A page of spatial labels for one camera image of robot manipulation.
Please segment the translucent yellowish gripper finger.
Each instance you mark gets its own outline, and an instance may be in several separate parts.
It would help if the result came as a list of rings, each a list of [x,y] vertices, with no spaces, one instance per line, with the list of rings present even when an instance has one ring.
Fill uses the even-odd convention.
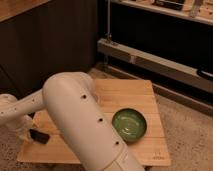
[[[33,139],[31,138],[29,132],[20,134],[19,138],[22,139],[22,140],[24,140],[24,141],[26,141],[26,142],[32,142],[33,141]]]

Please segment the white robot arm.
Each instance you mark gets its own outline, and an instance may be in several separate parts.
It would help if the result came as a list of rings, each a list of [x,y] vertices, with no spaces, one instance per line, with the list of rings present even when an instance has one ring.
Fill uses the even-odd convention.
[[[94,99],[93,79],[83,72],[48,78],[35,93],[0,105],[0,125],[48,111],[65,143],[87,171],[145,171]]]

